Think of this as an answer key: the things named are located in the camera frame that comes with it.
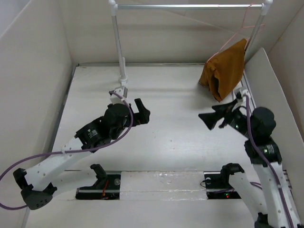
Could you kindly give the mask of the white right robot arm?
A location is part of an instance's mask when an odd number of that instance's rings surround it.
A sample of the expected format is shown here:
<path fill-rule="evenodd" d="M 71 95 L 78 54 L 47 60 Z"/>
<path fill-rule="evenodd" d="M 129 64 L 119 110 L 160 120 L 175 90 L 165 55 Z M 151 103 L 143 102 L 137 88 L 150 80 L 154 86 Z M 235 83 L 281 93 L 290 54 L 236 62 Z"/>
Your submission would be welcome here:
<path fill-rule="evenodd" d="M 246 137 L 245 151 L 259 178 L 259 182 L 250 182 L 245 170 L 238 163 L 223 165 L 215 173 L 204 173 L 206 190 L 212 196 L 229 198 L 236 191 L 248 208 L 256 228 L 302 228 L 296 210 L 290 186 L 286 180 L 282 157 L 278 145 L 271 137 L 276 127 L 275 116 L 265 107 L 250 110 L 243 114 L 237 101 L 215 105 L 212 113 L 199 114 L 209 130 L 222 119 L 219 126 L 229 125 Z"/>

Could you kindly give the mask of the brown trousers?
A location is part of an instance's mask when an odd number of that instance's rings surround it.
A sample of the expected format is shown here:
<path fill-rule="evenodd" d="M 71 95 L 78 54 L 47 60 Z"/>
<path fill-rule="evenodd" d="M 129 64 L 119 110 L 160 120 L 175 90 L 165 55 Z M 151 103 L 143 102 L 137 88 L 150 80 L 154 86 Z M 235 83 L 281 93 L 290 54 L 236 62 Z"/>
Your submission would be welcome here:
<path fill-rule="evenodd" d="M 218 102 L 223 101 L 241 81 L 246 44 L 247 40 L 243 38 L 204 65 L 199 84 L 207 87 Z"/>

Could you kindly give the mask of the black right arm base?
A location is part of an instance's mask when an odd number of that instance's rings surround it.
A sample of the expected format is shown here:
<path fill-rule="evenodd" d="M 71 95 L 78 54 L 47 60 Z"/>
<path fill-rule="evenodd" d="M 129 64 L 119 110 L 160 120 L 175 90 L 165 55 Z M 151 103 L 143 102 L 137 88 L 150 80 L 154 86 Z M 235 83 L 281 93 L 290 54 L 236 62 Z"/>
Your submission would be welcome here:
<path fill-rule="evenodd" d="M 228 163 L 220 171 L 204 171 L 204 180 L 200 183 L 206 190 L 208 200 L 241 199 L 236 190 L 229 184 L 229 178 L 236 172 L 245 171 L 237 163 Z"/>

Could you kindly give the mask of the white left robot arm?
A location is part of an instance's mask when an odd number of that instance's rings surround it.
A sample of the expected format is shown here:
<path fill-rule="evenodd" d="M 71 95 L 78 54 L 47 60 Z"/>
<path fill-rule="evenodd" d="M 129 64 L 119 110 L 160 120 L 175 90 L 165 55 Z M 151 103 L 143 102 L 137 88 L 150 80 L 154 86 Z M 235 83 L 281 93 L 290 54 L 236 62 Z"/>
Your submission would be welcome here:
<path fill-rule="evenodd" d="M 103 190 L 103 197 L 107 198 L 106 189 L 110 181 L 100 164 L 92 164 L 84 171 L 69 171 L 68 168 L 116 142 L 129 128 L 147 124 L 151 112 L 141 99 L 135 99 L 135 104 L 138 108 L 136 113 L 129 105 L 108 105 L 104 115 L 78 130 L 62 152 L 50 155 L 34 167 L 15 170 L 13 176 L 26 206 L 37 210 L 55 196 L 78 188 Z"/>

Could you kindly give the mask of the pink wire hanger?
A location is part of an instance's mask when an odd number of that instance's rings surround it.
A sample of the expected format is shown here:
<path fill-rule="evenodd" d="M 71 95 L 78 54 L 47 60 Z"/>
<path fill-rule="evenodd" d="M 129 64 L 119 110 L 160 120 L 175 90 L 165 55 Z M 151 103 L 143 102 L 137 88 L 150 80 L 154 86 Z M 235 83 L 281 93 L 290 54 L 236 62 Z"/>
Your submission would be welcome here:
<path fill-rule="evenodd" d="M 214 56 L 216 56 L 217 54 L 219 54 L 223 49 L 224 49 L 224 47 L 237 35 L 237 34 L 239 34 L 240 33 L 240 31 L 242 30 L 242 29 L 247 29 L 247 28 L 256 28 L 256 26 L 245 26 L 244 25 L 244 23 L 245 23 L 245 20 L 246 20 L 246 16 L 247 16 L 247 11 L 249 10 L 249 8 L 250 7 L 252 7 L 254 5 L 254 3 L 252 3 L 252 4 L 250 4 L 249 5 L 249 7 L 246 9 L 246 11 L 245 11 L 245 14 L 244 14 L 244 17 L 243 17 L 243 20 L 242 20 L 242 24 L 241 24 L 241 27 L 239 28 L 239 30 L 219 49 L 219 51 L 217 52 L 217 53 L 215 53 L 213 56 L 211 56 L 207 61 L 206 61 L 206 63 L 207 62 L 209 62 Z M 265 27 L 265 25 L 264 24 L 260 24 L 259 26 L 258 26 L 258 29 L 257 29 L 257 32 L 259 32 L 260 31 L 260 29 L 263 29 Z"/>

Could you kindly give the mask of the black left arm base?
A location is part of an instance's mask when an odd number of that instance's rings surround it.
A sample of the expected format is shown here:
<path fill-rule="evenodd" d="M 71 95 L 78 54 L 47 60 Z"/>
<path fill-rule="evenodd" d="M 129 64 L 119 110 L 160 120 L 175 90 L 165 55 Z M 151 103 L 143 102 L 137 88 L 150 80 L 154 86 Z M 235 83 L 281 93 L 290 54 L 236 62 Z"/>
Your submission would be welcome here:
<path fill-rule="evenodd" d="M 92 186 L 76 190 L 77 200 L 119 200 L 121 171 L 106 172 L 100 164 L 90 166 L 96 173 L 97 181 Z"/>

